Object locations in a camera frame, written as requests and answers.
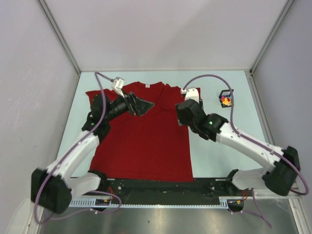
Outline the red t-shirt garment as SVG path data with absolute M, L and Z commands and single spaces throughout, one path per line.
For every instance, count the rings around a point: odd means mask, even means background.
M 129 113 L 110 121 L 111 130 L 96 148 L 90 170 L 109 178 L 191 182 L 189 131 L 179 126 L 176 104 L 180 88 L 158 82 L 133 82 L 124 91 L 154 103 L 141 117 Z

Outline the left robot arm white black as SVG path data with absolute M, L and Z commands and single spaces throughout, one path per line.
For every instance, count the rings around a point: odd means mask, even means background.
M 37 168 L 31 175 L 31 201 L 55 214 L 62 214 L 72 199 L 86 193 L 104 194 L 109 182 L 107 175 L 89 170 L 85 175 L 73 178 L 76 168 L 107 137 L 114 118 L 129 113 L 142 116 L 154 107 L 154 103 L 138 98 L 130 92 L 110 101 L 106 95 L 95 95 L 78 139 L 69 151 L 47 168 Z

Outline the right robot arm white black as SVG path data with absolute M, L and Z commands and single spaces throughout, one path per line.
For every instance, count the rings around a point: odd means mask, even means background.
M 229 146 L 261 167 L 252 170 L 233 170 L 228 175 L 225 191 L 237 195 L 249 188 L 267 188 L 271 192 L 287 196 L 292 189 L 299 169 L 295 148 L 282 149 L 246 135 L 218 114 L 205 114 L 198 102 L 188 99 L 176 106 L 178 122 L 205 140 Z

